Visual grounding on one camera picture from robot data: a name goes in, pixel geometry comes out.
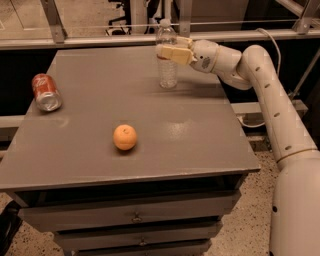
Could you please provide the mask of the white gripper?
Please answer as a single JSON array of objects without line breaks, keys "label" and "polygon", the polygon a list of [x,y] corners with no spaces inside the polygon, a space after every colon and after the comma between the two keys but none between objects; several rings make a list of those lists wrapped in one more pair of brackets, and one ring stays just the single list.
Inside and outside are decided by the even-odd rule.
[{"label": "white gripper", "polygon": [[174,45],[157,45],[156,55],[177,64],[189,65],[196,71],[210,73],[213,70],[219,45],[207,40],[196,41],[178,36]]}]

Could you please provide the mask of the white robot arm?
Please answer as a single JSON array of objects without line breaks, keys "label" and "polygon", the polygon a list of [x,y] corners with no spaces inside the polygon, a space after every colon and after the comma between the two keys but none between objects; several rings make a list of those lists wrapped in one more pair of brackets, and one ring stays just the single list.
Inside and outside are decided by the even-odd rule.
[{"label": "white robot arm", "polygon": [[240,52],[207,40],[180,37],[156,55],[213,73],[258,98],[280,173],[271,217],[270,256],[320,256],[320,151],[285,92],[269,53],[259,45]]}]

